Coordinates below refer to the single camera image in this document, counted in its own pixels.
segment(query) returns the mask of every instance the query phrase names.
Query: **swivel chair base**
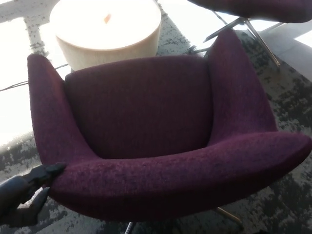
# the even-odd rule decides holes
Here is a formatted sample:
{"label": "swivel chair base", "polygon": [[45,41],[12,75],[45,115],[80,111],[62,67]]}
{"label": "swivel chair base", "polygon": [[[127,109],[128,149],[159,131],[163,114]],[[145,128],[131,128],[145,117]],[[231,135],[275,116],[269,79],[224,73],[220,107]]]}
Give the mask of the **swivel chair base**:
{"label": "swivel chair base", "polygon": [[[232,29],[232,28],[234,28],[237,25],[246,25],[248,27],[248,30],[251,32],[251,34],[254,36],[254,38],[261,44],[261,46],[266,51],[266,53],[268,54],[270,59],[273,61],[273,63],[279,68],[279,66],[280,66],[279,61],[277,60],[277,58],[275,57],[273,52],[268,48],[268,46],[266,45],[266,43],[264,42],[262,37],[259,35],[259,33],[252,26],[252,24],[250,23],[250,19],[247,19],[247,18],[244,18],[244,17],[239,17],[236,20],[232,21],[231,23],[227,23],[224,20],[222,20],[222,21],[225,23],[225,26],[222,27],[221,29],[219,29],[218,31],[212,33],[210,36],[206,37],[206,39],[203,41],[203,43],[205,43],[205,42],[207,42],[207,41],[217,37],[219,35],[219,33],[221,33],[222,31],[224,31],[226,29]],[[195,48],[196,48],[195,46],[191,46],[189,48],[189,50],[188,50],[188,54],[195,54],[195,53],[206,52],[209,49],[209,48],[204,48],[204,49],[195,50]]]}
{"label": "swivel chair base", "polygon": [[[218,214],[224,216],[225,218],[228,218],[229,220],[235,222],[240,227],[241,231],[244,230],[244,226],[243,226],[242,221],[239,218],[237,218],[236,216],[234,216],[233,214],[227,212],[226,210],[224,210],[224,209],[222,209],[220,207],[216,208],[214,211],[217,212]],[[135,225],[136,225],[135,222],[130,222],[128,224],[128,227],[127,227],[127,229],[126,229],[124,234],[131,234],[133,229],[134,229],[134,227],[135,227]]]}

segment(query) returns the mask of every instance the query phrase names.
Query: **electrical cord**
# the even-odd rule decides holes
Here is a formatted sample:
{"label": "electrical cord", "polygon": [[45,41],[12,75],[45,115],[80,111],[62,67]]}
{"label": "electrical cord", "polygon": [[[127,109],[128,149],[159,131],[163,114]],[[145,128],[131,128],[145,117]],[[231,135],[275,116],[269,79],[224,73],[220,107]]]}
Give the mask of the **electrical cord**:
{"label": "electrical cord", "polygon": [[[63,64],[63,65],[55,68],[55,70],[60,69],[62,67],[66,67],[66,66],[68,66],[68,64]],[[28,81],[26,80],[26,81],[23,81],[23,82],[16,83],[16,84],[13,84],[11,86],[8,86],[8,87],[6,87],[4,89],[0,89],[0,92],[5,91],[5,90],[9,90],[9,89],[13,89],[13,88],[16,88],[16,87],[20,87],[20,86],[23,86],[23,85],[27,85],[27,84],[28,84]]]}

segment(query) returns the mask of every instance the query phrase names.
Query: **black robotic arm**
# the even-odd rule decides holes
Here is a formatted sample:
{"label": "black robotic arm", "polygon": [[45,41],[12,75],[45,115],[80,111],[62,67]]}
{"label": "black robotic arm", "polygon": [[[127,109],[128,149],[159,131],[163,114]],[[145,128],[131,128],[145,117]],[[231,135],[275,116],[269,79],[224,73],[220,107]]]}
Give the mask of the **black robotic arm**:
{"label": "black robotic arm", "polygon": [[[40,165],[26,175],[15,176],[0,185],[0,226],[10,228],[34,226],[38,223],[38,214],[43,208],[49,192],[49,184],[60,175],[66,165],[57,163],[49,166]],[[35,192],[43,188],[26,208],[20,204],[30,200]]]}

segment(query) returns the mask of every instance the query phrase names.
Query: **purple armchair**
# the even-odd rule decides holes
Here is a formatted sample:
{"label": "purple armchair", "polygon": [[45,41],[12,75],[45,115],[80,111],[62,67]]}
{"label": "purple armchair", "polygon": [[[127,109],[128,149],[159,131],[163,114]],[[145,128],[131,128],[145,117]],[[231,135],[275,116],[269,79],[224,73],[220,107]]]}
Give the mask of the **purple armchair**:
{"label": "purple armchair", "polygon": [[90,217],[153,221],[216,209],[280,179],[312,150],[308,136],[277,130],[233,31],[208,58],[126,60],[63,81],[30,55],[28,72],[40,159],[68,164],[50,197]]}
{"label": "purple armchair", "polygon": [[[312,20],[312,0],[188,0],[196,5],[212,10],[215,14],[223,12],[239,16],[238,19],[226,24],[220,30],[209,35],[204,43],[219,35],[226,29],[232,29],[239,24],[245,24],[251,34],[265,49],[271,60],[279,67],[280,63],[267,47],[261,36],[252,26],[250,19],[271,20],[282,23],[303,23]],[[189,53],[207,51],[195,50],[195,46],[189,49]]]}

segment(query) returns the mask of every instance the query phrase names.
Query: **white cylindrical side table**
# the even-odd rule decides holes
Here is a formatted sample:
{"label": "white cylindrical side table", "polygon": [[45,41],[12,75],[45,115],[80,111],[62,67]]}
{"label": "white cylindrical side table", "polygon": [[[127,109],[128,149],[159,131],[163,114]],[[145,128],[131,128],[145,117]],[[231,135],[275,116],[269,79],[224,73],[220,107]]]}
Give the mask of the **white cylindrical side table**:
{"label": "white cylindrical side table", "polygon": [[155,56],[161,12],[154,0],[60,0],[50,23],[74,71]]}

